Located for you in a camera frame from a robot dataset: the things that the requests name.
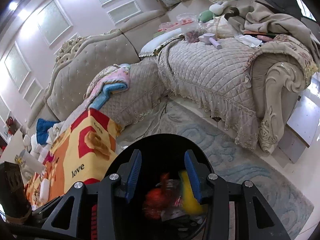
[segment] silver bolt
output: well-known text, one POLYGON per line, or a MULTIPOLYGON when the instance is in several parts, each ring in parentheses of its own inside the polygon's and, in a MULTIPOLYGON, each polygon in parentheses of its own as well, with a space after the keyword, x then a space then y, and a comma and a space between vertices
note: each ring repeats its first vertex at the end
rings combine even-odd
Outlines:
POLYGON ((215 179, 218 178, 218 175, 215 174, 215 173, 210 173, 210 174, 208 175, 208 177, 209 177, 209 179, 215 180, 215 179))
POLYGON ((252 181, 250 181, 250 180, 246 180, 246 181, 244 182, 244 185, 246 185, 247 187, 252 187, 252 186, 253 186, 253 183, 252 183, 252 181))
POLYGON ((83 183, 81 181, 78 181, 75 183, 75 188, 81 188, 83 186, 83 183))
POLYGON ((116 174, 116 173, 113 173, 113 174, 111 174, 111 175, 109 176, 109 179, 111 179, 111 180, 116 180, 116 179, 118 179, 118 178, 119 178, 119 175, 116 174))

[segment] trash can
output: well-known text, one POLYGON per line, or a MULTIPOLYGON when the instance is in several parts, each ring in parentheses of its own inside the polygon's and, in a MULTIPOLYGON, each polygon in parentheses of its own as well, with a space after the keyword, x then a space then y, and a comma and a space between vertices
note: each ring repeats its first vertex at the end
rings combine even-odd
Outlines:
POLYGON ((204 163, 213 172, 204 152, 189 139, 176 134, 155 134, 142 138, 124 151, 112 162, 106 176, 116 173, 122 163, 129 161, 134 149, 142 155, 142 165, 134 197, 127 205, 120 198, 115 198, 114 223, 117 240, 190 240, 203 229, 201 223, 191 221, 187 216, 176 223, 168 220, 147 219, 142 211, 145 195, 160 181, 163 173, 170 173, 170 179, 179 179, 179 171, 185 170, 184 154, 192 150, 199 163, 204 163))

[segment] blue towel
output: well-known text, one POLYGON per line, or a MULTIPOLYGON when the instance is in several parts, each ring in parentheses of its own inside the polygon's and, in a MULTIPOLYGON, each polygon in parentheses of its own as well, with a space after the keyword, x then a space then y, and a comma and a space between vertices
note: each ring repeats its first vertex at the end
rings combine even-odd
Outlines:
POLYGON ((39 118, 36 126, 37 131, 37 142, 41 145, 47 143, 47 138, 49 137, 48 130, 57 123, 56 121, 47 121, 45 119, 39 118))
POLYGON ((119 83, 104 85, 100 94, 89 105, 89 108, 100 110, 100 108, 105 104, 105 102, 109 100, 110 93, 112 91, 124 90, 124 89, 127 89, 127 85, 125 83, 119 82, 119 83))

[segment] white tile floor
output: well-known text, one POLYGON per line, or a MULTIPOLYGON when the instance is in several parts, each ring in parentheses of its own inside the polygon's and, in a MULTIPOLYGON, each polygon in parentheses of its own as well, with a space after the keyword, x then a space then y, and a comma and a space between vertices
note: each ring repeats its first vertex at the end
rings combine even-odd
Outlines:
MULTIPOLYGON (((319 91, 320 89, 316 86, 314 81, 314 83, 303 92, 303 95, 320 106, 319 91)), ((176 96, 173 100, 199 115, 213 126, 224 131, 223 122, 220 121, 217 123, 214 121, 210 117, 209 112, 199 109, 197 104, 193 103, 190 99, 176 96)), ((236 137, 236 132, 234 130, 230 129, 224 132, 233 138, 236 137)), ((282 173, 313 203, 314 210, 296 238, 296 240, 307 240, 320 221, 320 124, 318 125, 311 146, 306 148, 295 164, 293 164, 278 147, 271 155, 266 155, 260 148, 255 149, 253 152, 282 173)))

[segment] rug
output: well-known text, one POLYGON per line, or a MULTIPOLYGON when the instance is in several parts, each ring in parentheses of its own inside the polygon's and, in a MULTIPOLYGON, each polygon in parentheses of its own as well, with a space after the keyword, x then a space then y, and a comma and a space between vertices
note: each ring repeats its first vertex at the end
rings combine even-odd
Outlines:
POLYGON ((127 146, 157 133, 182 135, 196 143, 215 173, 226 181, 251 180, 280 218, 291 239, 296 238, 313 211, 313 204, 287 178, 257 155, 190 110, 163 98, 144 119, 127 126, 117 143, 127 146))

